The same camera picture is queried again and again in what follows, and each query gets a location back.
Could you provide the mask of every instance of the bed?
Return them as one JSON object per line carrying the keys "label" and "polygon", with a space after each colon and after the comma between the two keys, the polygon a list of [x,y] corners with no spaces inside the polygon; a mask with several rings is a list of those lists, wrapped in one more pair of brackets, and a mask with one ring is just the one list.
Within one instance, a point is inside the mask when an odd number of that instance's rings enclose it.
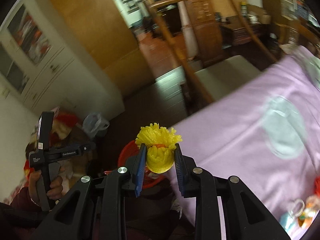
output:
{"label": "bed", "polygon": [[[304,47],[299,50],[312,55]],[[268,102],[275,97],[292,103],[303,119],[304,147],[296,157],[280,158],[268,145],[264,116]],[[314,179],[320,170],[319,110],[320,91],[296,60],[285,56],[265,73],[174,128],[182,135],[183,155],[194,158],[197,166],[214,176],[240,177],[279,220],[287,203],[297,198],[305,201],[313,194]],[[194,224],[195,199],[181,197],[174,167],[167,176],[184,214]],[[315,229],[315,222],[309,231]],[[292,239],[300,239],[305,231],[296,232]]]}

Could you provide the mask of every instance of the yellow plastic object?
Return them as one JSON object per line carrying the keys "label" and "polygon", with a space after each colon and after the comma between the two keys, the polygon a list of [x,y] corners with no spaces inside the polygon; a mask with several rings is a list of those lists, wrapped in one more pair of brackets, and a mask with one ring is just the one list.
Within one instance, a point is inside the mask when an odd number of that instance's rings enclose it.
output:
{"label": "yellow plastic object", "polygon": [[175,129],[171,128],[169,131],[166,127],[159,127],[157,123],[141,127],[136,144],[139,148],[141,143],[147,146],[146,165],[152,172],[164,173],[172,167],[175,144],[182,141],[181,135],[175,133]]}

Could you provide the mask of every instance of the dark red sleeve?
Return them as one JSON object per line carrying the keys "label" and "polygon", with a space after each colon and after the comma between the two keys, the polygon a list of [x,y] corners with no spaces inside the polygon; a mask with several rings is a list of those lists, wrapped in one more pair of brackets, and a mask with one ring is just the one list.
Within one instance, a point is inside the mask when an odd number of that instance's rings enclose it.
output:
{"label": "dark red sleeve", "polygon": [[23,187],[20,190],[20,192],[12,200],[10,206],[29,212],[41,212],[41,208],[32,202],[28,187]]}

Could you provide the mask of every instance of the plastic bag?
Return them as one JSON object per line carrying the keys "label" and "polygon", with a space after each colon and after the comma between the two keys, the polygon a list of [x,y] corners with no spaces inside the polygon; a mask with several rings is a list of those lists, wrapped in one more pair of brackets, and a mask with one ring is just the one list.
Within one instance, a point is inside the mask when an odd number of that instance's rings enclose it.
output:
{"label": "plastic bag", "polygon": [[91,113],[83,121],[83,131],[93,139],[95,136],[104,137],[107,134],[107,129],[110,123],[104,119],[101,113]]}

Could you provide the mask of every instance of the white cabinet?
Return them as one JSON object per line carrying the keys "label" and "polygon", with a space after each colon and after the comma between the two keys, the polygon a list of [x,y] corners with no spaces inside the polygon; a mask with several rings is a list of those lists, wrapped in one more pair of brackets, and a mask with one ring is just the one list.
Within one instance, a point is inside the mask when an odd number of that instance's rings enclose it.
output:
{"label": "white cabinet", "polygon": [[118,88],[48,0],[21,0],[0,31],[0,82],[37,115],[62,106],[84,118],[124,111]]}

